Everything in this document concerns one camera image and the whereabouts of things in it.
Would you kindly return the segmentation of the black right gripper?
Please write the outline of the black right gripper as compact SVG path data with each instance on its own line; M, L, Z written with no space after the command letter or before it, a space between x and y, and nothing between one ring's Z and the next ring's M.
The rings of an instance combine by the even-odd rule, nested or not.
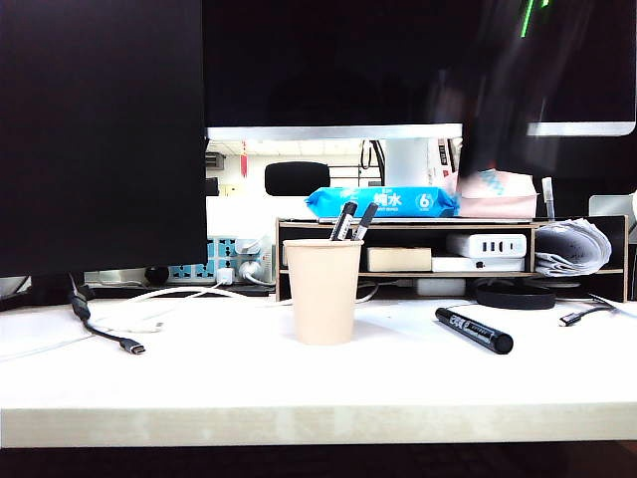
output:
M480 171L520 171L531 97L512 85L469 84L459 88L463 125L459 176Z

